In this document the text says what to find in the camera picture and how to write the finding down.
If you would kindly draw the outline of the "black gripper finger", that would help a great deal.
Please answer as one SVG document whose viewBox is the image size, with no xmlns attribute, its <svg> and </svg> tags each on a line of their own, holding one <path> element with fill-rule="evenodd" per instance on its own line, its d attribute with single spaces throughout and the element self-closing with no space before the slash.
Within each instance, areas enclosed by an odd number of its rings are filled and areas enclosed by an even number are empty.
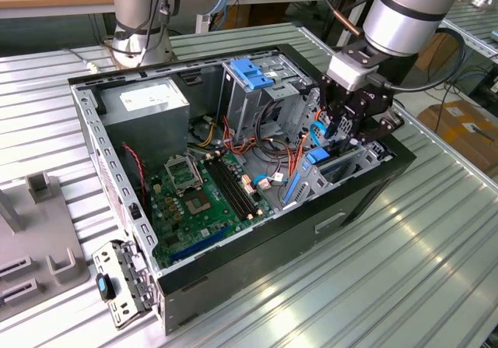
<svg viewBox="0 0 498 348">
<path fill-rule="evenodd" d="M 329 139 L 335 134 L 342 119 L 344 105 L 343 88 L 325 74 L 322 74 L 319 79 L 319 88 L 320 106 L 329 120 L 329 125 L 324 136 L 326 139 Z"/>
<path fill-rule="evenodd" d="M 349 137 L 362 144 L 378 141 L 404 125 L 404 120 L 392 109 L 373 116 L 352 120 Z"/>
</svg>

